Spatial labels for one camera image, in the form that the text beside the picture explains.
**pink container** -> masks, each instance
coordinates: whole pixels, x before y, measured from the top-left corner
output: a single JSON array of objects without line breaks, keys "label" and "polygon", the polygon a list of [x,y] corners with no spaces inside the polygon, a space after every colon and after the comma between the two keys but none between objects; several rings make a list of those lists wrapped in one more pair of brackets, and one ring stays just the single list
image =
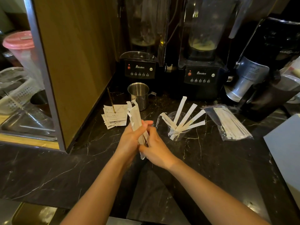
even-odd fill
[{"label": "pink container", "polygon": [[44,89],[31,31],[20,31],[5,37],[3,46],[13,53],[28,75],[37,81],[41,89]]}]

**black marble countertop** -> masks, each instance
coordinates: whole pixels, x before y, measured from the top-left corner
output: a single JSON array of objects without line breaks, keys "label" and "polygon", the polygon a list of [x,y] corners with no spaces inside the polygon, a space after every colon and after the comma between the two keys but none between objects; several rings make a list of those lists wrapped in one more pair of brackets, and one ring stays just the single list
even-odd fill
[{"label": "black marble countertop", "polygon": [[[114,103],[125,104],[127,93],[111,89]],[[254,140],[222,141],[208,115],[207,124],[174,142],[167,137],[162,112],[176,111],[180,101],[167,94],[150,97],[142,119],[153,120],[173,154],[272,224],[300,224],[300,213],[263,136],[286,120],[276,111],[260,123],[239,120]],[[205,102],[195,102],[195,113]],[[0,197],[72,208],[113,155],[125,127],[107,130],[101,113],[110,105],[104,94],[69,154],[40,148],[0,146]],[[186,102],[187,111],[192,102]],[[169,225],[209,224],[184,188],[167,171],[137,155],[124,175],[111,216]]]}]

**stainless steel tray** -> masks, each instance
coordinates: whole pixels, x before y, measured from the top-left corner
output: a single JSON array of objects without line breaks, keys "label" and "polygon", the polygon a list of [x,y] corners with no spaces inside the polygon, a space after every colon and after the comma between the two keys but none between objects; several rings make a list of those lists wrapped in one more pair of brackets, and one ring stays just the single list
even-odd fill
[{"label": "stainless steel tray", "polygon": [[33,110],[34,117],[39,117],[38,120],[41,121],[34,121],[20,109],[0,125],[0,133],[38,140],[57,140],[52,119],[34,108]]}]

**person's right hand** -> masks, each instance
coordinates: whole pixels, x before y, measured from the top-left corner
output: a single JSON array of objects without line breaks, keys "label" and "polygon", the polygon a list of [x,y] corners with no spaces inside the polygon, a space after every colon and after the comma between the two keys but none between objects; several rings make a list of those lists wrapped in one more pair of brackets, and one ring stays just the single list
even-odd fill
[{"label": "person's right hand", "polygon": [[174,156],[163,140],[159,137],[155,127],[148,127],[149,132],[149,147],[144,145],[139,146],[139,151],[144,153],[154,165],[164,169],[169,169],[177,162],[178,158]]}]

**forearm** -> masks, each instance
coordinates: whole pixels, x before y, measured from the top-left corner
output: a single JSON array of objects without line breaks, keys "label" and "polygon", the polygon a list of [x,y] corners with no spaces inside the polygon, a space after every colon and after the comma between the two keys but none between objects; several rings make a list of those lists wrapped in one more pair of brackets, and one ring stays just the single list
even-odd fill
[{"label": "forearm", "polygon": [[105,225],[124,172],[122,159],[113,156],[61,225]]},{"label": "forearm", "polygon": [[213,224],[268,224],[255,212],[179,159],[168,168]]}]

